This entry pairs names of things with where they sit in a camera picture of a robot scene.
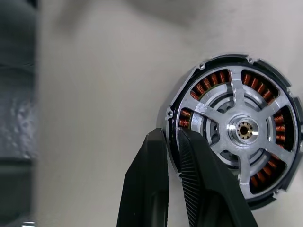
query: gray surface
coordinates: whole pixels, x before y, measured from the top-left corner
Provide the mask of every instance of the gray surface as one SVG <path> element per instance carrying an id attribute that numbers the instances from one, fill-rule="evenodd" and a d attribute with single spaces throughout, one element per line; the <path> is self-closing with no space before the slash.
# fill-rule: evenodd
<path id="1" fill-rule="evenodd" d="M 124 175 L 176 81 L 205 58 L 266 59 L 303 97 L 303 2 L 42 2 L 37 221 L 116 225 Z M 186 227 L 170 169 L 169 227 Z M 289 193 L 254 212 L 261 227 L 303 222 L 302 165 Z"/>

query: silver spoke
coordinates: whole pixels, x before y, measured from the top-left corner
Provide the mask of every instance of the silver spoke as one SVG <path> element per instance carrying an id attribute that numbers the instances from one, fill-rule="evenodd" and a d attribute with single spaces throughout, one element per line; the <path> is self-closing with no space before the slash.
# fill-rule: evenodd
<path id="1" fill-rule="evenodd" d="M 239 186 L 245 198 L 250 198 L 250 161 L 246 154 L 238 157 L 240 162 Z"/>
<path id="2" fill-rule="evenodd" d="M 230 67 L 233 101 L 235 106 L 244 106 L 244 88 L 242 83 L 242 68 Z"/>
<path id="3" fill-rule="evenodd" d="M 285 162 L 288 167 L 290 167 L 294 159 L 294 152 L 289 152 L 269 140 L 266 140 L 262 148 L 268 151 L 269 153 L 277 156 L 279 159 Z"/>
<path id="4" fill-rule="evenodd" d="M 268 117 L 274 115 L 282 107 L 289 104 L 286 94 L 281 93 L 270 105 L 266 106 L 258 113 L 258 118 L 266 120 Z"/>
<path id="5" fill-rule="evenodd" d="M 195 100 L 192 96 L 188 95 L 185 99 L 182 107 L 188 108 L 192 111 L 195 111 L 196 113 L 208 117 L 209 119 L 219 123 L 220 120 L 223 118 L 223 114 L 214 110 L 208 105 L 205 105 L 204 103 L 201 103 L 197 100 Z"/>
<path id="6" fill-rule="evenodd" d="M 224 150 L 221 140 L 211 145 L 210 148 L 216 155 L 219 155 Z"/>

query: brushless motor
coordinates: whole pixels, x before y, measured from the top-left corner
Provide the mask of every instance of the brushless motor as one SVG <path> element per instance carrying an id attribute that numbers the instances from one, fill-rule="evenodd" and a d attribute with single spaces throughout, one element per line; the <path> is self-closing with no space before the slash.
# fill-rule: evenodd
<path id="1" fill-rule="evenodd" d="M 164 105 L 161 122 L 177 174 L 178 130 L 189 128 L 238 178 L 252 209 L 274 201 L 302 156 L 303 113 L 289 87 L 275 68 L 247 55 L 223 55 L 191 69 Z"/>

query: copper coil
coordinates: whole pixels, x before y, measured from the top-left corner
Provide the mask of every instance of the copper coil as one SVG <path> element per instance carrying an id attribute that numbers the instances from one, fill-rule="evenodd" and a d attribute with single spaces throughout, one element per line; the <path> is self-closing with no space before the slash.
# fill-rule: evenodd
<path id="1" fill-rule="evenodd" d="M 267 100 L 267 104 L 270 105 L 274 99 L 275 99 L 275 97 L 270 97 L 270 98 Z"/>
<path id="2" fill-rule="evenodd" d="M 271 97 L 271 92 L 269 89 L 267 89 L 267 91 L 265 92 L 265 94 L 263 95 L 263 98 L 265 100 L 268 100 Z"/>
<path id="3" fill-rule="evenodd" d="M 194 92 L 193 90 L 190 91 L 190 95 L 191 95 L 194 99 L 196 99 L 196 100 L 199 99 L 199 96 L 198 96 L 198 95 L 196 94 L 196 92 Z"/>
<path id="4" fill-rule="evenodd" d="M 190 117 L 190 115 L 191 115 L 190 111 L 185 109 L 181 110 L 181 116 Z"/>
<path id="5" fill-rule="evenodd" d="M 273 167 L 273 168 L 276 168 L 276 163 L 273 161 L 273 160 L 269 160 L 268 161 L 268 164 Z"/>
<path id="6" fill-rule="evenodd" d="M 283 115 L 278 116 L 278 117 L 275 117 L 274 120 L 275 120 L 275 123 L 276 123 L 276 124 L 277 124 L 277 123 L 283 123 L 283 122 L 284 122 Z"/>
<path id="7" fill-rule="evenodd" d="M 219 75 L 220 75 L 220 81 L 221 81 L 221 83 L 225 83 L 225 75 L 224 75 L 224 72 L 223 71 L 221 71 L 220 73 L 219 73 Z"/>
<path id="8" fill-rule="evenodd" d="M 189 121 L 183 119 L 179 120 L 179 127 L 188 127 L 188 126 L 189 126 Z"/>
<path id="9" fill-rule="evenodd" d="M 255 176 L 252 176 L 252 177 L 250 178 L 250 180 L 251 180 L 252 185 L 253 185 L 255 188 L 257 188 L 257 187 L 258 187 L 258 182 L 257 182 Z"/>
<path id="10" fill-rule="evenodd" d="M 264 171 L 268 176 L 271 175 L 271 170 L 270 170 L 270 168 L 269 168 L 268 166 L 264 167 L 264 168 L 263 168 L 263 171 Z"/>
<path id="11" fill-rule="evenodd" d="M 250 83 L 250 75 L 249 74 L 245 74 L 244 84 L 248 86 L 249 83 Z"/>
<path id="12" fill-rule="evenodd" d="M 285 136 L 284 135 L 277 135 L 276 140 L 285 141 Z"/>
<path id="13" fill-rule="evenodd" d="M 201 86 L 200 83 L 198 83 L 198 84 L 196 85 L 196 89 L 197 89 L 197 91 L 200 92 L 201 94 L 203 94 L 203 93 L 205 92 L 204 89 L 203 89 L 203 87 Z"/>
<path id="14" fill-rule="evenodd" d="M 214 85 L 218 84 L 218 79 L 217 79 L 216 74 L 213 73 L 211 78 L 212 78 L 212 82 L 213 82 Z"/>
<path id="15" fill-rule="evenodd" d="M 278 132 L 285 132 L 285 126 L 284 125 L 276 126 L 276 131 L 278 131 Z"/>
<path id="16" fill-rule="evenodd" d="M 202 83 L 204 84 L 204 86 L 207 88 L 207 89 L 210 89 L 212 86 L 210 85 L 210 83 L 209 83 L 209 80 L 208 80 L 208 78 L 204 78 L 203 80 L 202 80 Z"/>
<path id="17" fill-rule="evenodd" d="M 258 172 L 257 176 L 262 183 L 264 183 L 266 181 L 265 176 L 261 172 Z"/>
<path id="18" fill-rule="evenodd" d="M 258 85 L 258 80 L 256 78 L 254 78 L 252 81 L 252 84 L 251 84 L 251 88 L 255 89 L 257 85 Z"/>
<path id="19" fill-rule="evenodd" d="M 261 83 L 260 87 L 258 88 L 257 92 L 261 95 L 265 89 L 265 85 L 263 83 Z"/>

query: black outer rim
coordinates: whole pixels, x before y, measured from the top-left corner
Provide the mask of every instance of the black outer rim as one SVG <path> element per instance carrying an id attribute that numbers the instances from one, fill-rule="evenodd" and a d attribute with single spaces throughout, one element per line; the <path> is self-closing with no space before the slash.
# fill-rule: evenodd
<path id="1" fill-rule="evenodd" d="M 274 196 L 274 191 L 277 189 L 284 189 L 286 190 L 287 187 L 289 186 L 292 177 L 295 174 L 295 171 L 299 165 L 299 161 L 301 159 L 301 154 L 299 149 L 300 149 L 300 143 L 301 143 L 301 122 L 302 122 L 302 115 L 303 111 L 300 105 L 300 102 L 298 100 L 295 100 L 292 98 L 287 91 L 287 87 L 290 86 L 290 83 L 285 79 L 285 77 L 278 72 L 275 68 L 264 62 L 263 60 L 258 60 L 254 62 L 253 64 L 248 63 L 248 58 L 247 55 L 239 55 L 239 54 L 232 54 L 232 55 L 222 55 L 217 58 L 214 58 L 210 61 L 208 61 L 205 64 L 205 69 L 200 70 L 196 69 L 194 72 L 193 76 L 190 78 L 190 80 L 187 82 L 187 84 L 184 86 L 184 89 L 182 92 L 179 94 L 177 97 L 175 103 L 172 105 L 172 111 L 174 112 L 176 108 L 180 105 L 185 93 L 189 89 L 189 87 L 199 80 L 199 78 L 203 75 L 206 74 L 208 71 L 214 70 L 219 67 L 224 67 L 224 66 L 230 66 L 230 65 L 241 65 L 245 66 L 248 68 L 252 68 L 255 70 L 258 70 L 265 75 L 267 75 L 269 78 L 274 80 L 281 88 L 282 90 L 286 93 L 287 97 L 289 98 L 292 107 L 294 109 L 295 117 L 298 121 L 297 124 L 297 130 L 298 130 L 298 144 L 297 144 L 297 153 L 294 158 L 294 162 L 288 171 L 288 173 L 284 176 L 284 178 L 280 181 L 280 183 L 272 190 L 269 192 L 260 195 L 256 198 L 249 199 L 247 200 L 248 205 L 252 210 L 258 209 L 261 207 L 264 207 L 268 205 L 269 203 L 275 201 L 276 199 L 273 197 Z M 173 118 L 169 120 L 169 137 L 170 137 L 170 150 L 172 153 L 173 161 L 175 162 L 175 165 L 177 167 L 177 170 L 180 172 L 180 164 L 179 164 L 179 150 L 177 147 L 177 142 L 176 138 L 172 135 L 176 135 L 176 116 L 174 115 Z"/>

